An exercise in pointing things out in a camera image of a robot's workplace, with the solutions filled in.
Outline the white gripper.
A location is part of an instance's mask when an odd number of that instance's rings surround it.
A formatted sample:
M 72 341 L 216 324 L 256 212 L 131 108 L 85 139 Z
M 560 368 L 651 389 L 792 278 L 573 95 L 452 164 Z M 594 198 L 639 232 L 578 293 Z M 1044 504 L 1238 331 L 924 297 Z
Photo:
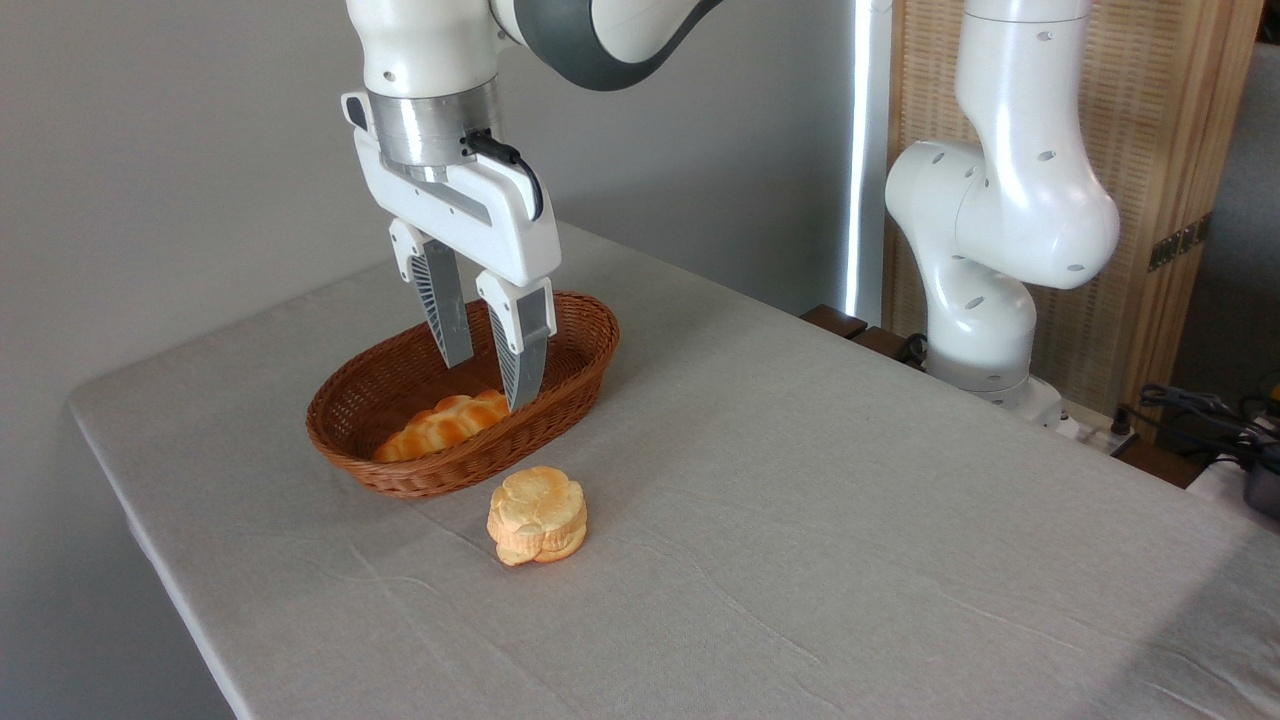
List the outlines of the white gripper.
M 448 368 L 474 356 L 454 251 L 485 269 L 476 287 L 489 306 L 506 400 L 516 413 L 539 395 L 557 332 L 545 275 L 562 254 L 550 201 L 538 213 L 526 174 L 484 155 L 447 168 L 440 183 L 408 179 L 381 158 L 369 96 L 342 100 L 370 193 L 397 217 L 389 234 L 401 277 L 416 288 Z

